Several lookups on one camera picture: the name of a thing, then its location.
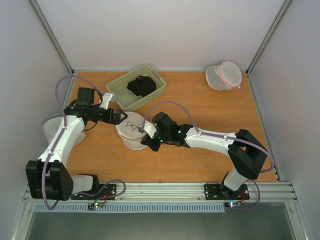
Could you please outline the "white pink-zipper laundry bag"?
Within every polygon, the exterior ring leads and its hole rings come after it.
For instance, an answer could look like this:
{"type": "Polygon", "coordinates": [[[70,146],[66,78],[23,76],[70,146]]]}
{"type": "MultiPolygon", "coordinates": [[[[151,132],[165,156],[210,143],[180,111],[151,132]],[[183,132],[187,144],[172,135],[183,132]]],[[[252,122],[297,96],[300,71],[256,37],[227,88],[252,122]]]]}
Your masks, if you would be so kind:
{"type": "Polygon", "coordinates": [[[242,83],[242,73],[231,61],[207,67],[205,77],[208,85],[217,91],[240,88],[242,83]]]}

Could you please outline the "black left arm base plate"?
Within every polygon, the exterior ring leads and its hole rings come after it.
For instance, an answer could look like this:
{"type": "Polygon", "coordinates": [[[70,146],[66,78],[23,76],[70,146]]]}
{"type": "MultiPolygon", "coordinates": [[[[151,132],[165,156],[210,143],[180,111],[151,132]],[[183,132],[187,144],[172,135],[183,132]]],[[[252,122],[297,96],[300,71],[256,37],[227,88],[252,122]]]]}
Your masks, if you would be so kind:
{"type": "Polygon", "coordinates": [[[95,196],[89,196],[82,193],[77,193],[71,196],[71,200],[82,200],[82,201],[93,201],[99,198],[103,200],[107,198],[107,200],[114,200],[115,195],[117,193],[117,185],[116,184],[108,184],[106,185],[103,190],[95,196]]]}

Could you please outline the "aluminium front rail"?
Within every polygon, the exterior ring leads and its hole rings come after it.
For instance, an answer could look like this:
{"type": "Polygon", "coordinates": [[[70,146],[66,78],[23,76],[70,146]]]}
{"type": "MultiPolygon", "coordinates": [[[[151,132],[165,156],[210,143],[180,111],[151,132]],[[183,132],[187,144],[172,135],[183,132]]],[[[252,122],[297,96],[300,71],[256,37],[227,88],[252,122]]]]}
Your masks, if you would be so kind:
{"type": "Polygon", "coordinates": [[[240,202],[266,203],[297,202],[297,196],[290,182],[247,182],[249,200],[206,200],[205,182],[127,182],[126,188],[116,184],[115,199],[127,202],[240,202]]]}

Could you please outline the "white mesh laundry bag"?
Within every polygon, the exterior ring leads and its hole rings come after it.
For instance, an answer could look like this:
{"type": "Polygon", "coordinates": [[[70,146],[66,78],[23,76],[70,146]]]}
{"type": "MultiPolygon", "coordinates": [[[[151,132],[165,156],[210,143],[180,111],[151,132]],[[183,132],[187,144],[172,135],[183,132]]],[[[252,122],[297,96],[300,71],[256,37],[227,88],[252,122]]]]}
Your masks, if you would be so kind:
{"type": "Polygon", "coordinates": [[[147,148],[146,145],[141,144],[141,140],[147,133],[139,131],[139,125],[144,121],[144,117],[132,111],[125,113],[127,114],[127,119],[116,125],[117,133],[122,138],[123,144],[135,151],[147,148]]]}

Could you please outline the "aluminium frame post right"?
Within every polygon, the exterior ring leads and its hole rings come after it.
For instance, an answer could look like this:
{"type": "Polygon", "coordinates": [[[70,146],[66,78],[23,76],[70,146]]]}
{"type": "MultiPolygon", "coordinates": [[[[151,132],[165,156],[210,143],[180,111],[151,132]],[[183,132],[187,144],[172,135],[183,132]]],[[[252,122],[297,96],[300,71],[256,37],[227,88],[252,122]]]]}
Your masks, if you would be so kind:
{"type": "Polygon", "coordinates": [[[277,31],[279,25],[281,24],[284,16],[286,15],[287,11],[289,10],[290,6],[292,5],[293,0],[284,0],[277,11],[275,18],[273,19],[270,27],[268,28],[259,48],[257,49],[249,67],[246,70],[246,75],[249,78],[251,72],[253,71],[254,67],[257,65],[259,59],[261,58],[262,54],[264,53],[266,47],[268,46],[271,38],[277,31]]]}

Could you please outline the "aluminium frame post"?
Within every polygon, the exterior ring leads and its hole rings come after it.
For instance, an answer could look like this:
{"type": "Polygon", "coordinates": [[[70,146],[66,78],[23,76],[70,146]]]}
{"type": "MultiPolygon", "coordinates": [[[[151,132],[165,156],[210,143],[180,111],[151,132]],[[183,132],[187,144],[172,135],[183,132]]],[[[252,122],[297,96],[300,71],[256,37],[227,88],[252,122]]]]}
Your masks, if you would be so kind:
{"type": "Polygon", "coordinates": [[[261,58],[262,54],[264,53],[266,47],[268,46],[271,38],[277,31],[279,25],[281,24],[284,16],[286,15],[287,11],[289,10],[290,6],[292,5],[293,0],[284,0],[277,11],[275,18],[273,19],[270,27],[268,28],[259,48],[257,49],[249,67],[246,70],[246,75],[249,78],[251,72],[253,71],[254,67],[257,65],[259,59],[261,58]]]}
{"type": "Polygon", "coordinates": [[[66,67],[67,71],[70,74],[74,73],[74,70],[69,62],[69,60],[67,59],[61,45],[59,44],[58,39],[56,38],[47,18],[45,17],[39,3],[37,0],[29,0],[28,1],[30,3],[30,5],[32,6],[33,10],[35,11],[35,14],[37,15],[41,25],[43,26],[47,36],[49,37],[49,40],[51,41],[51,43],[53,44],[55,50],[57,51],[60,59],[62,60],[64,66],[66,67]]]}

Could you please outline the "aluminium frame post left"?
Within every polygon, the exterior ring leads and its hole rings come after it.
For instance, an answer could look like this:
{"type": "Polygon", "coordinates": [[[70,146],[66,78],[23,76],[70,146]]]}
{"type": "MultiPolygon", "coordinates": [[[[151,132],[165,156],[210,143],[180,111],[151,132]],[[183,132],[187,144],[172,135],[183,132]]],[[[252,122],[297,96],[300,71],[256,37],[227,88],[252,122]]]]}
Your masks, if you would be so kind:
{"type": "Polygon", "coordinates": [[[62,60],[64,66],[66,67],[67,71],[70,74],[74,73],[74,70],[69,62],[69,60],[67,59],[61,45],[59,44],[58,39],[56,38],[47,18],[45,17],[39,3],[37,0],[29,0],[28,1],[30,3],[30,5],[32,6],[33,10],[35,11],[35,14],[37,15],[41,25],[43,26],[47,36],[49,37],[49,40],[51,41],[51,43],[53,44],[55,50],[57,51],[60,59],[62,60]]]}

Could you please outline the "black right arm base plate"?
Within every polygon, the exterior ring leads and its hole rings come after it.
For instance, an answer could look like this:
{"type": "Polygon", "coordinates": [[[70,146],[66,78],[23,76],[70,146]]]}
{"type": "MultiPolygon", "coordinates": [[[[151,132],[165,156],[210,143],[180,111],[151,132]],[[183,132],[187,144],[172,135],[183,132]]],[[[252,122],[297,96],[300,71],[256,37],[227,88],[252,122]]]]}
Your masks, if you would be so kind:
{"type": "Polygon", "coordinates": [[[242,184],[237,191],[227,190],[223,192],[220,183],[207,182],[203,185],[206,200],[241,201],[249,200],[249,190],[246,184],[242,184]]]}

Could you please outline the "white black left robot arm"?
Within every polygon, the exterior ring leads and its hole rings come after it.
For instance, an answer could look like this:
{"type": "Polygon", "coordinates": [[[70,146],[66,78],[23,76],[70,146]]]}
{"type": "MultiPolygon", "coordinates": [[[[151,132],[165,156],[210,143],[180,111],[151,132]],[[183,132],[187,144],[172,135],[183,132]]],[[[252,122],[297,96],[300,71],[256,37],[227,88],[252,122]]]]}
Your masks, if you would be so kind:
{"type": "Polygon", "coordinates": [[[71,176],[66,169],[67,161],[78,137],[88,122],[119,125],[127,119],[123,110],[114,110],[109,103],[112,93],[100,93],[100,103],[94,104],[94,88],[80,87],[77,98],[65,109],[61,123],[47,149],[37,160],[30,160],[25,167],[29,192],[34,199],[67,201],[81,193],[96,199],[101,193],[98,177],[93,174],[71,176]]]}

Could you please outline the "pale green plastic basket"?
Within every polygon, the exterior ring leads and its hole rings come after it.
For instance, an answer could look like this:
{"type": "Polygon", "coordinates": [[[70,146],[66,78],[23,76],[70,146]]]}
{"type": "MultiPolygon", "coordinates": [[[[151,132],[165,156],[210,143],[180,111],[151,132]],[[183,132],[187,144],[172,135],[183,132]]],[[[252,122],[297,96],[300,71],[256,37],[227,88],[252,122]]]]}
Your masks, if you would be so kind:
{"type": "Polygon", "coordinates": [[[164,94],[167,83],[144,64],[105,85],[125,112],[134,112],[164,94]]]}

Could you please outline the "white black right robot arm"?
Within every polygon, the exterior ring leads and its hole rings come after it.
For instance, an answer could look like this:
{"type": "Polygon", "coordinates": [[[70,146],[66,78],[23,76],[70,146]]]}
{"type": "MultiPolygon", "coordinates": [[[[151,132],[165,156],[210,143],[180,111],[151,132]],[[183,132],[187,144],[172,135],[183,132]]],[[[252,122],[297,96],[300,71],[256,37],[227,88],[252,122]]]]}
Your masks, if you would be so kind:
{"type": "Polygon", "coordinates": [[[223,178],[219,191],[224,199],[234,197],[241,185],[256,180],[267,158],[263,145],[247,130],[236,133],[204,131],[191,124],[177,124],[160,112],[152,121],[143,121],[138,130],[146,135],[141,144],[157,152],[161,145],[200,148],[228,156],[234,168],[223,178]]]}

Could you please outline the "black bra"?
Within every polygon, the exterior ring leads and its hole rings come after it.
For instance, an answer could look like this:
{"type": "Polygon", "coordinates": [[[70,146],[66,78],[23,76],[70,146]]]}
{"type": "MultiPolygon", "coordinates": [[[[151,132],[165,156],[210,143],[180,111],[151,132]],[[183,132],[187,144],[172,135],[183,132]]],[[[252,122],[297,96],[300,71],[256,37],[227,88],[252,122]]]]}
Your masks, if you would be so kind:
{"type": "Polygon", "coordinates": [[[139,75],[127,84],[127,89],[136,96],[146,97],[157,89],[157,85],[151,77],[139,75]]]}

